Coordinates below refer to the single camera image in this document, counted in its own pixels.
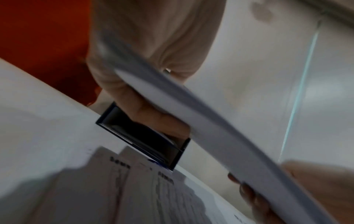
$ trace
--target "white table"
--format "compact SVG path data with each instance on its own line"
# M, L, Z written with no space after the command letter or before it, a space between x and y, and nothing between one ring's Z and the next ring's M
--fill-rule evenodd
M98 118L0 59L0 223L23 223L77 150L103 146L120 153L127 146L97 126ZM208 186L180 166L176 169L189 178L191 188L202 187L230 210L231 205Z

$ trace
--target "black box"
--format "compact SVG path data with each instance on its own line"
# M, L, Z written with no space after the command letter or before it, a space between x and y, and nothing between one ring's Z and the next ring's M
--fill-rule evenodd
M96 124L169 170L174 169L190 142L190 138L177 139L133 122L115 103L109 106Z

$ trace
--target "orange fabric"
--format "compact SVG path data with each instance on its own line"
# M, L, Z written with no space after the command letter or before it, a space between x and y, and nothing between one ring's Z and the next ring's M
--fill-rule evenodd
M83 104L96 99L84 58L89 0L1 0L0 58Z

